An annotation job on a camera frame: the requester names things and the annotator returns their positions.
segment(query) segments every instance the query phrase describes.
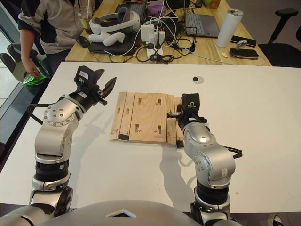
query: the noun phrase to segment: white tumbler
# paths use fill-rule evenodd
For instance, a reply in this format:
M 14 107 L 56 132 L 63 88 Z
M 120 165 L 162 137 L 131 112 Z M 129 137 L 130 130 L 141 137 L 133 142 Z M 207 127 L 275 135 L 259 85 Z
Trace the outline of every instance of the white tumbler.
M 239 9 L 231 8 L 228 10 L 216 41 L 218 47 L 226 47 L 228 45 L 243 14 L 243 11 Z

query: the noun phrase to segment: white tabletop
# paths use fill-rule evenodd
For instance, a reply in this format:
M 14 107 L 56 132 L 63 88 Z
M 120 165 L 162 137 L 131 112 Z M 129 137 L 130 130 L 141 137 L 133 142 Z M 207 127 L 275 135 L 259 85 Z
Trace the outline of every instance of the white tabletop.
M 100 87 L 117 82 L 107 106 L 93 106 L 73 134 L 70 158 L 73 207 L 140 199 L 189 211 L 196 185 L 194 163 L 168 145 L 109 141 L 118 93 L 200 93 L 200 116 L 222 145 L 243 150 L 230 184 L 231 212 L 301 211 L 301 69 L 230 65 L 62 63 L 40 103 L 76 89 L 78 66 L 105 69 Z M 204 78 L 194 84 L 195 75 Z M 35 110 L 40 118 L 42 109 Z M 30 119 L 0 174 L 0 202 L 28 204 L 35 173 Z

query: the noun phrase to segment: black phone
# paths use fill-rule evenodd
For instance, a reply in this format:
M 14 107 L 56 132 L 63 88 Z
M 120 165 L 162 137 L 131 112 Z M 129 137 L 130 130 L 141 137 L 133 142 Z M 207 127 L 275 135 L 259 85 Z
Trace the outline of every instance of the black phone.
M 246 40 L 247 42 L 247 46 L 250 46 L 250 47 L 256 47 L 256 40 L 254 39 L 247 39 L 247 38 L 244 38 L 244 37 L 239 37 L 239 36 L 235 36 L 233 35 L 230 42 L 233 42 L 233 43 L 238 43 L 239 41 L 242 41 L 242 40 Z
M 232 56 L 243 59 L 258 59 L 259 55 L 253 49 L 235 49 L 231 48 L 230 53 Z

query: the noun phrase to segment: wooden board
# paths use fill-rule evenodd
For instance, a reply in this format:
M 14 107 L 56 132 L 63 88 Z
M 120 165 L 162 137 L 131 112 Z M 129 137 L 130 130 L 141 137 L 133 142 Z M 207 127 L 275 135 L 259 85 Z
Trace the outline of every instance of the wooden board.
M 176 145 L 176 119 L 167 118 L 167 113 L 175 112 L 174 96 L 166 94 L 166 142 L 171 145 Z
M 166 143 L 166 99 L 162 93 L 135 93 L 130 142 Z
M 118 139 L 126 97 L 127 97 L 127 92 L 120 92 L 118 95 L 114 120 L 113 120 L 112 129 L 110 133 L 110 140 Z
M 124 104 L 124 110 L 123 110 L 122 121 L 120 126 L 119 140 L 128 141 L 129 139 L 134 97 L 135 97 L 135 93 L 127 92 L 127 97 Z
M 178 104 L 181 102 L 180 97 L 174 98 L 174 108 L 177 109 Z M 176 137 L 177 137 L 177 147 L 184 147 L 184 134 L 179 127 L 178 123 L 176 123 Z

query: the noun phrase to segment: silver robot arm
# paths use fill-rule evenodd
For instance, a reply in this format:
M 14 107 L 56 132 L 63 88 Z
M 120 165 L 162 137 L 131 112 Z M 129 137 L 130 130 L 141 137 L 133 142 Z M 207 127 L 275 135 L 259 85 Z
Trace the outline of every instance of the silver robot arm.
M 177 112 L 167 116 L 177 118 L 185 137 L 185 153 L 195 163 L 196 201 L 190 205 L 191 215 L 201 225 L 211 220 L 230 220 L 228 186 L 235 171 L 234 158 L 241 157 L 242 153 L 217 143 L 206 126 L 207 119 L 198 116 L 199 94 L 183 94 L 181 101 Z M 234 221 L 228 223 L 239 225 Z
M 113 90 L 116 77 L 100 90 L 96 83 L 103 72 L 80 66 L 74 79 L 77 90 L 63 95 L 44 111 L 35 140 L 36 174 L 29 206 L 1 217 L 1 226 L 35 226 L 69 211 L 73 196 L 73 189 L 68 186 L 72 135 L 91 106 L 98 102 L 107 104 L 104 98 Z

